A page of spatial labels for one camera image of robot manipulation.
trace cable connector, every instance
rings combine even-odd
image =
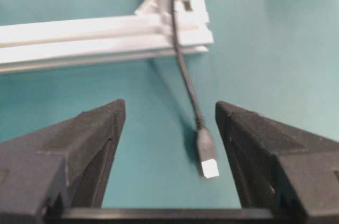
[[[198,131],[197,147],[204,177],[219,176],[215,141],[205,127]]]

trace black plastic part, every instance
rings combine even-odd
[[[339,223],[339,143],[225,102],[216,119],[244,208]]]
[[[274,223],[290,220],[269,209],[68,209],[49,216],[47,224],[73,223]]]
[[[0,223],[100,207],[125,120],[118,100],[0,144]]]

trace teal background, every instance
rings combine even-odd
[[[0,25],[132,14],[142,0],[0,0]],[[198,172],[175,58],[0,75],[0,141],[123,98],[104,207],[240,207],[215,124],[225,100],[339,139],[339,0],[206,0],[215,45],[188,58],[220,177]]]

